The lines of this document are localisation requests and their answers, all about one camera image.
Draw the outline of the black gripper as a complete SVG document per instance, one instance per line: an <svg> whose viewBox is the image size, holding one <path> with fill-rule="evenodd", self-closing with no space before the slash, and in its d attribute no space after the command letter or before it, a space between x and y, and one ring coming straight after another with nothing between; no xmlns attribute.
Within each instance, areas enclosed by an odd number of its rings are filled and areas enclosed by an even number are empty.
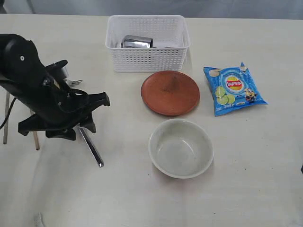
<svg viewBox="0 0 303 227"><path fill-rule="evenodd" d="M88 94L70 88L64 81L55 85L53 78L42 82L42 118L36 113L18 123L18 132L24 136L31 131L71 132L73 127L100 106L110 106L106 92Z"/></svg>

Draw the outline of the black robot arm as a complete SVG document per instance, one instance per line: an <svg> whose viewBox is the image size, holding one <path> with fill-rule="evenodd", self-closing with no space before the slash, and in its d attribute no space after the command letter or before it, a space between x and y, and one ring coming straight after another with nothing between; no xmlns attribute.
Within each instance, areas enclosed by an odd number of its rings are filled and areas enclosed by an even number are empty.
<svg viewBox="0 0 303 227"><path fill-rule="evenodd" d="M66 60L44 66L34 43L16 34L0 36L0 85L34 114L18 123L24 136L45 131L48 138L75 140L79 125L96 133L92 112L110 106L105 92L88 94L61 77Z"/></svg>

